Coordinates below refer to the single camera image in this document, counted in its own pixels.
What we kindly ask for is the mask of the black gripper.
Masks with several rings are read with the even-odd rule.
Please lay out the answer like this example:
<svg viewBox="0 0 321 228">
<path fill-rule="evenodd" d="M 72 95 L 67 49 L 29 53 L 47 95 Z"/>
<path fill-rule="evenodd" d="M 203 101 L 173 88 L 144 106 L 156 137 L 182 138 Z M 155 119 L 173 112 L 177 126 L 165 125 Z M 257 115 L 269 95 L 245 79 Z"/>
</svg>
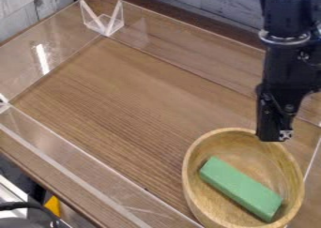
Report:
<svg viewBox="0 0 321 228">
<path fill-rule="evenodd" d="M 257 129 L 262 142 L 285 142 L 304 98 L 321 91 L 321 37 L 280 38 L 261 34 L 266 45 L 262 81 L 257 86 Z"/>
</svg>

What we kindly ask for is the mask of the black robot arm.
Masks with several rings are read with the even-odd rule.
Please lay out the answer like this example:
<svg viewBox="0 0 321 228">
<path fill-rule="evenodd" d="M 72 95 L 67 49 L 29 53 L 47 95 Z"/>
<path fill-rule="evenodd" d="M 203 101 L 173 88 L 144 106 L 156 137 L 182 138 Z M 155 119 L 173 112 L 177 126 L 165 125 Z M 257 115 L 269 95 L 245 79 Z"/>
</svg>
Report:
<svg viewBox="0 0 321 228">
<path fill-rule="evenodd" d="M 259 0 L 266 46 L 257 85 L 257 129 L 263 142 L 292 138 L 305 96 L 321 92 L 321 0 Z"/>
</svg>

